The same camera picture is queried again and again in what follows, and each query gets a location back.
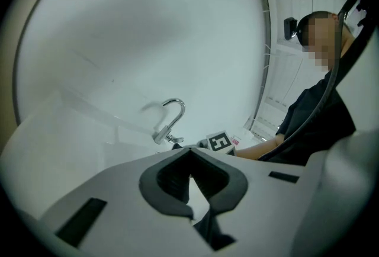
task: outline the white wall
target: white wall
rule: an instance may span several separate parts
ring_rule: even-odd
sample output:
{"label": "white wall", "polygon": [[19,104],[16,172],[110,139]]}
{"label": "white wall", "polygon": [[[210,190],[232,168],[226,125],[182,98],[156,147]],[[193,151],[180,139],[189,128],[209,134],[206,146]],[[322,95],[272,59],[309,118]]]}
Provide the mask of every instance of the white wall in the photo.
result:
{"label": "white wall", "polygon": [[261,0],[41,0],[20,48],[21,119],[64,86],[147,129],[161,117],[142,122],[141,107],[181,98],[173,134],[188,144],[243,126],[258,101],[263,26]]}

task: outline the black slot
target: black slot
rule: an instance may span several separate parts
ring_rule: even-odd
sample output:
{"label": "black slot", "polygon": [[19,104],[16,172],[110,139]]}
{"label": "black slot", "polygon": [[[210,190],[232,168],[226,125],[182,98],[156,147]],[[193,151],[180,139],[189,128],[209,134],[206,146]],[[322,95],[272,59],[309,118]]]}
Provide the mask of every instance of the black slot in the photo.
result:
{"label": "black slot", "polygon": [[297,182],[297,180],[299,179],[299,176],[285,174],[285,173],[281,173],[281,172],[274,172],[274,171],[272,171],[268,175],[270,177],[273,177],[273,178],[276,178],[276,179],[292,182],[293,184],[295,184]]}
{"label": "black slot", "polygon": [[56,236],[77,247],[107,203],[90,198],[57,232]]}

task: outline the chrome faucet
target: chrome faucet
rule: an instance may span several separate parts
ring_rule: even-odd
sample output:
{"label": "chrome faucet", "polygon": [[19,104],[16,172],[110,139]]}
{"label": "chrome faucet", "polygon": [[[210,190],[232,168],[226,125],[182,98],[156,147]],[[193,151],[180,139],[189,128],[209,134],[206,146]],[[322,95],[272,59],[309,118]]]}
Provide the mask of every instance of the chrome faucet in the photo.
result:
{"label": "chrome faucet", "polygon": [[182,118],[182,116],[184,115],[185,104],[180,99],[171,98],[163,102],[162,105],[165,107],[166,105],[170,103],[180,104],[181,106],[180,113],[174,118],[174,120],[171,121],[171,123],[168,126],[164,126],[163,129],[161,129],[158,134],[154,134],[153,139],[154,139],[154,142],[157,144],[161,144],[164,139],[166,139],[168,142],[174,142],[174,143],[180,143],[184,141],[184,138],[175,138],[173,135],[170,134],[170,132],[174,124],[177,123],[179,119]]}

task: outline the man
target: man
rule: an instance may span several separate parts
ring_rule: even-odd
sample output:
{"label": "man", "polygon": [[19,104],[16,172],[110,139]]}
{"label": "man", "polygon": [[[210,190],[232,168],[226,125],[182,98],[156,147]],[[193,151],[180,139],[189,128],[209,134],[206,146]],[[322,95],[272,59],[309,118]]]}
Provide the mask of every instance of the man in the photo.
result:
{"label": "man", "polygon": [[[272,151],[286,138],[291,136],[309,117],[313,109],[319,103],[327,82],[330,78],[330,70],[333,68],[335,56],[335,33],[337,32],[338,16],[336,14],[317,11],[305,16],[298,24],[298,39],[308,52],[315,54],[316,63],[328,68],[325,78],[309,89],[305,89],[297,101],[288,109],[283,123],[280,125],[276,136],[252,146],[248,149],[237,151],[236,156],[257,160],[262,155]],[[354,49],[354,36],[346,25],[342,30],[341,61],[339,74],[343,76],[348,50]],[[352,134],[355,131],[354,123],[348,113],[345,104],[336,90],[333,90],[324,109],[311,125],[308,125],[305,133],[290,147],[269,161],[305,165],[310,155],[319,150],[329,149],[336,141]]]}

